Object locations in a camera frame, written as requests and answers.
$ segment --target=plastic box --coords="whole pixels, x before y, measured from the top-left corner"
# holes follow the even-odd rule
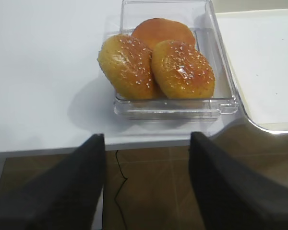
[[[210,0],[123,0],[120,33],[131,34],[141,22],[165,18],[187,25],[196,49],[208,59],[216,85],[213,98],[126,100],[116,94],[114,112],[128,119],[194,119],[213,121],[238,110],[238,99]]]

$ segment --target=food container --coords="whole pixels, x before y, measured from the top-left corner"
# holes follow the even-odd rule
[[[130,35],[141,22],[165,18],[187,25],[196,39],[196,49],[214,70],[212,98],[126,100],[116,94],[114,112],[128,119],[194,119],[214,121],[237,112],[239,101],[229,70],[219,27],[210,0],[123,0],[120,33]]]

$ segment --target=white tabletop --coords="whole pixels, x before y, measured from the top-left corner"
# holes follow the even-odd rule
[[[113,112],[113,88],[96,61],[118,31],[120,0],[0,0],[0,152],[76,147],[104,133],[107,149],[187,144],[216,122],[130,121]]]

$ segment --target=bun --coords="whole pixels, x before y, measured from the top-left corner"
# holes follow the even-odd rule
[[[155,45],[165,40],[176,40],[195,46],[195,38],[191,30],[182,23],[153,18],[139,24],[132,33],[153,50]]]
[[[115,35],[102,45],[100,68],[116,91],[126,99],[152,99],[160,96],[150,68],[151,50],[139,39]]]
[[[163,41],[152,52],[152,70],[168,98],[210,98],[215,88],[213,70],[194,46]]]

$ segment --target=bread roll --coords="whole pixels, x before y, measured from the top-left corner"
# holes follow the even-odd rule
[[[155,80],[168,98],[210,98],[215,88],[213,70],[194,46],[163,41],[152,52]]]
[[[195,38],[191,30],[182,23],[163,19],[153,18],[139,24],[132,33],[153,50],[155,45],[165,40],[176,40],[195,45]]]
[[[116,91],[126,99],[152,99],[161,94],[150,63],[151,50],[139,39],[115,35],[102,45],[99,65]]]

